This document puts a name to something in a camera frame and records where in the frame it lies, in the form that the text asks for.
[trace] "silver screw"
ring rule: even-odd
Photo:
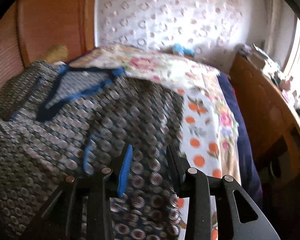
[[[102,172],[103,174],[109,174],[109,173],[111,172],[111,169],[108,168],[108,167],[105,167],[105,168],[103,168],[103,169],[101,170],[101,172]]]
[[[189,168],[188,172],[191,174],[196,174],[197,173],[197,169],[196,168]]]
[[[68,182],[68,183],[74,182],[74,176],[66,177],[66,182]]]
[[[230,176],[230,175],[226,175],[225,176],[225,180],[228,181],[228,182],[232,182],[233,181],[233,177]]]

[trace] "wooden wardrobe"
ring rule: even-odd
[[[95,0],[16,0],[0,20],[0,89],[52,45],[68,60],[94,47]]]

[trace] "bed sheet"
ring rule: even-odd
[[[208,176],[232,175],[241,183],[236,141],[238,125],[218,84],[213,67],[171,54],[143,52],[115,45],[92,51],[71,66],[124,66],[130,77],[160,83],[184,96],[180,151],[192,167]],[[185,237],[189,199],[179,199],[179,239]],[[218,237],[217,214],[211,197],[212,239]]]
[[[252,159],[252,151],[248,133],[237,103],[237,99],[235,97],[234,89],[232,88],[227,76],[224,73],[221,73],[218,76],[218,81],[226,102],[239,124],[237,148],[239,155],[241,186],[249,194],[253,201],[259,206],[259,208],[262,208],[262,189],[260,177],[257,173]]]

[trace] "patterned wallpaper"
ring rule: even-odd
[[[238,42],[241,8],[241,0],[97,0],[98,45],[165,50],[180,43],[222,68]]]

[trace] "navy blue blanket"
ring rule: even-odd
[[[262,207],[262,189],[259,175],[252,159],[252,152],[246,126],[241,115],[234,89],[232,88],[227,76],[224,73],[218,77],[221,90],[225,96],[234,118],[239,123],[239,137],[237,141],[239,154],[239,168],[241,176],[241,185],[249,194],[253,201]]]

